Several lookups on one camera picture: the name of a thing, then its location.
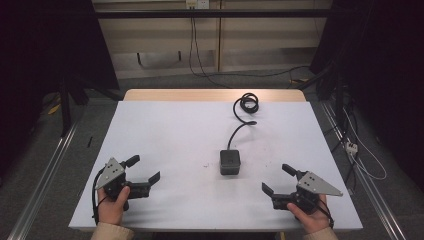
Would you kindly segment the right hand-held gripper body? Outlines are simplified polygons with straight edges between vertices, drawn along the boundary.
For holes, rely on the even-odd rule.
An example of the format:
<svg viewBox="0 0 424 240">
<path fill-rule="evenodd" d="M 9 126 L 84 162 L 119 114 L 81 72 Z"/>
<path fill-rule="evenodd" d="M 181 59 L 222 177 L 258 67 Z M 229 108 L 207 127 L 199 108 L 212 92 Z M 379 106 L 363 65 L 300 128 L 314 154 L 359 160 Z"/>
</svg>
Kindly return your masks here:
<svg viewBox="0 0 424 240">
<path fill-rule="evenodd" d="M 296 191 L 291 194 L 276 194 L 271 197 L 273 208 L 287 210 L 287 204 L 293 203 L 307 214 L 318 209 L 319 195 L 342 196 L 343 193 L 311 171 L 296 170 Z"/>
</svg>

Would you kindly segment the white wall outlet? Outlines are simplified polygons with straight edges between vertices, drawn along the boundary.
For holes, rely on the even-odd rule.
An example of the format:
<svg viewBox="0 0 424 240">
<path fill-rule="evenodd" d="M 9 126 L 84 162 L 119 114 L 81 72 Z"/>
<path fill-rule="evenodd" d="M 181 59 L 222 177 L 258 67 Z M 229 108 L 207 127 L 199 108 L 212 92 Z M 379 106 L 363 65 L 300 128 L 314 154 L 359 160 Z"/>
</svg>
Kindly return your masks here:
<svg viewBox="0 0 424 240">
<path fill-rule="evenodd" d="M 185 0 L 187 9 L 209 9 L 209 0 Z"/>
</svg>

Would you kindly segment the white table mat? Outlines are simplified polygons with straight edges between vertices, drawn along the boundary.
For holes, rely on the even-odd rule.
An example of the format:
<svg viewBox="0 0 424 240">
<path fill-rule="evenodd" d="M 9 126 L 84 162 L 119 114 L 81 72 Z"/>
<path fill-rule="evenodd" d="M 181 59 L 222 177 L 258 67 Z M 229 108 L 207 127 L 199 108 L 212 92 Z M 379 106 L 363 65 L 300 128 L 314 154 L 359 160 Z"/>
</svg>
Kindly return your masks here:
<svg viewBox="0 0 424 240">
<path fill-rule="evenodd" d="M 265 102 L 254 125 L 229 102 L 123 101 L 93 166 L 114 157 L 141 160 L 127 178 L 143 182 L 157 172 L 149 197 L 130 202 L 124 225 L 141 231 L 277 232 L 299 228 L 276 210 L 262 183 L 294 192 L 296 180 L 283 164 L 309 170 L 340 191 L 346 189 L 311 105 Z M 220 173 L 220 151 L 238 150 L 238 175 Z"/>
</svg>

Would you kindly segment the dark curtain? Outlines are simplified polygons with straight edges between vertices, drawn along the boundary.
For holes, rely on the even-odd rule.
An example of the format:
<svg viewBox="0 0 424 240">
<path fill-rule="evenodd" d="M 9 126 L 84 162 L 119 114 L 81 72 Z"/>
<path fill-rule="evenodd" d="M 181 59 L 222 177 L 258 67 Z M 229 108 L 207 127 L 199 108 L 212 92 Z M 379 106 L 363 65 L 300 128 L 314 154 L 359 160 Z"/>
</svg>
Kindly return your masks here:
<svg viewBox="0 0 424 240">
<path fill-rule="evenodd" d="M 332 0 L 310 70 L 334 66 L 401 169 L 424 191 L 424 0 Z"/>
<path fill-rule="evenodd" d="M 0 176 L 26 145 L 45 95 L 119 87 L 92 0 L 0 0 Z"/>
</svg>

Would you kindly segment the person's left hand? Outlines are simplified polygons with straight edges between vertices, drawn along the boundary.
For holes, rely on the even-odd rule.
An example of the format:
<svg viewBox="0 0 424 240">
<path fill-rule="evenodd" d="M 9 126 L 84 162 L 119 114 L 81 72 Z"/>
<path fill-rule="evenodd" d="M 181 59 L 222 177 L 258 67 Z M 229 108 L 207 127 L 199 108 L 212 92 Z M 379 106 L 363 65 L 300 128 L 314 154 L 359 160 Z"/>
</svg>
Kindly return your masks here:
<svg viewBox="0 0 424 240">
<path fill-rule="evenodd" d="M 120 226 L 123 219 L 124 204 L 128 200 L 130 188 L 125 186 L 116 200 L 108 197 L 103 188 L 99 189 L 97 193 L 99 198 L 99 221 L 102 223 Z"/>
</svg>

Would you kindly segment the black horizontal bar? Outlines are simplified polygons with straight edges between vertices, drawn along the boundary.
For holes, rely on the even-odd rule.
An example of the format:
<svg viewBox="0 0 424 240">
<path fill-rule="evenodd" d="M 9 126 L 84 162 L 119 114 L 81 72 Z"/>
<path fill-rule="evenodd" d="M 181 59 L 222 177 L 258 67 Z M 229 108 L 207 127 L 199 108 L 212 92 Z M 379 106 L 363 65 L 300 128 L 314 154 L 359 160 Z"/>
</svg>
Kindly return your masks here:
<svg viewBox="0 0 424 240">
<path fill-rule="evenodd" d="M 295 10 L 101 10 L 96 16 L 101 19 L 129 18 L 315 18 L 330 17 L 335 12 L 328 9 Z"/>
</svg>

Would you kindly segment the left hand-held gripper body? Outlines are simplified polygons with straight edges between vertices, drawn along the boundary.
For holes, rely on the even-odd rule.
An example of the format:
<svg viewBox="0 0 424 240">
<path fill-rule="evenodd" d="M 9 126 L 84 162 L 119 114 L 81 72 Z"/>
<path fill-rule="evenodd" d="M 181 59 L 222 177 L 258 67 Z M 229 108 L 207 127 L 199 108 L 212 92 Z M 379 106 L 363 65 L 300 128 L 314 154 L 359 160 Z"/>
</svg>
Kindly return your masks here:
<svg viewBox="0 0 424 240">
<path fill-rule="evenodd" d="M 147 198 L 150 195 L 151 185 L 149 182 L 133 183 L 126 179 L 126 169 L 123 162 L 118 162 L 111 157 L 101 170 L 99 178 L 95 181 L 95 189 L 104 189 L 107 196 L 116 199 L 121 190 L 128 186 L 130 188 L 129 199 Z"/>
</svg>

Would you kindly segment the person's right hand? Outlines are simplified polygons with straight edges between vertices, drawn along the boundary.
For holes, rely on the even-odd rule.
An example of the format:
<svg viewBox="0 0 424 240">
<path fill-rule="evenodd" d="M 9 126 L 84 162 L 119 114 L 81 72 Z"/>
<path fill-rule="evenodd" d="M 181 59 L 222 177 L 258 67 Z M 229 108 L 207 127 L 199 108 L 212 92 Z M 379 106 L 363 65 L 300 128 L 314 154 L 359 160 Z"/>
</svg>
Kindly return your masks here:
<svg viewBox="0 0 424 240">
<path fill-rule="evenodd" d="M 320 210 L 308 215 L 293 203 L 288 203 L 287 208 L 301 222 L 307 234 L 318 232 L 329 226 L 329 218 Z"/>
</svg>

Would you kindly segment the metal floor rail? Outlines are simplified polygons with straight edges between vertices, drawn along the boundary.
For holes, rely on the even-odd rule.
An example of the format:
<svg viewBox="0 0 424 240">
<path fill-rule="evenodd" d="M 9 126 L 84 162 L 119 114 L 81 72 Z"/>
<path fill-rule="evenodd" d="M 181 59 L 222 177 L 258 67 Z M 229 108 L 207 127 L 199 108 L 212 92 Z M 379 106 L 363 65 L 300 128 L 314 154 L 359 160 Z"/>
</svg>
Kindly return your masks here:
<svg viewBox="0 0 424 240">
<path fill-rule="evenodd" d="M 22 213 L 17 219 L 11 233 L 7 240 L 25 240 L 32 224 L 41 208 L 45 196 L 52 184 L 53 178 L 56 175 L 58 168 L 69 148 L 70 143 L 78 128 L 79 122 L 76 121 L 66 132 L 66 134 L 59 139 L 59 142 L 49 159 L 48 165 L 45 168 L 40 180 L 38 181 L 34 191 L 32 192 L 29 200 L 27 201 Z"/>
<path fill-rule="evenodd" d="M 321 107 L 330 122 L 333 130 L 332 132 L 337 136 L 340 146 L 345 150 L 345 142 L 349 137 L 342 132 L 342 128 L 336 123 L 335 111 L 333 110 L 330 103 L 323 102 Z M 386 232 L 391 240 L 407 240 L 406 235 L 403 233 L 399 222 L 397 221 L 392 210 L 384 200 L 383 195 L 378 190 L 375 184 L 375 178 L 371 176 L 366 167 L 363 165 L 359 155 L 354 158 L 351 153 L 347 154 L 347 159 L 355 172 L 356 179 L 362 184 L 372 206 L 374 207 L 380 221 L 383 224 Z"/>
</svg>

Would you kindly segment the black metal stand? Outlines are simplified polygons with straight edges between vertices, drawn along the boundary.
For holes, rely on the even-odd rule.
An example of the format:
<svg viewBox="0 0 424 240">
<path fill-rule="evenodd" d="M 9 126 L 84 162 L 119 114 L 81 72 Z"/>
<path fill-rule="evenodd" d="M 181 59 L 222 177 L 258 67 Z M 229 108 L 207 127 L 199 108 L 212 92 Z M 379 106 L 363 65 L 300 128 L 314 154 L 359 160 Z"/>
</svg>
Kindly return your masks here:
<svg viewBox="0 0 424 240">
<path fill-rule="evenodd" d="M 96 92 L 114 101 L 121 101 L 123 99 L 121 94 L 101 87 L 99 84 L 80 76 L 63 77 L 59 82 L 59 94 L 62 108 L 62 137 L 67 135 L 72 126 L 69 97 L 72 97 L 77 105 L 86 105 L 89 102 L 89 97 L 85 92 L 86 89 L 94 89 Z"/>
<path fill-rule="evenodd" d="M 339 66 L 335 62 L 330 63 L 312 78 L 301 83 L 297 89 L 303 91 L 312 85 L 316 88 L 316 94 L 319 100 L 330 101 L 333 99 L 335 101 L 336 125 L 341 130 L 345 130 L 343 81 L 341 79 Z"/>
</svg>

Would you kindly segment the black power adapter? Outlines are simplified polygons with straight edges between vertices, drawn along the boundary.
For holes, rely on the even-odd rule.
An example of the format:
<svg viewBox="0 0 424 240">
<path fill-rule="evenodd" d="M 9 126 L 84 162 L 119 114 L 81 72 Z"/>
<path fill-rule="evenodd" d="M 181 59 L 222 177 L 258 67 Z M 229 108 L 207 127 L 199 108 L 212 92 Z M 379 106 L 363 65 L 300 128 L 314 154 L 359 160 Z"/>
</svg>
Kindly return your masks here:
<svg viewBox="0 0 424 240">
<path fill-rule="evenodd" d="M 220 173 L 222 175 L 238 175 L 241 167 L 238 150 L 220 151 Z"/>
</svg>

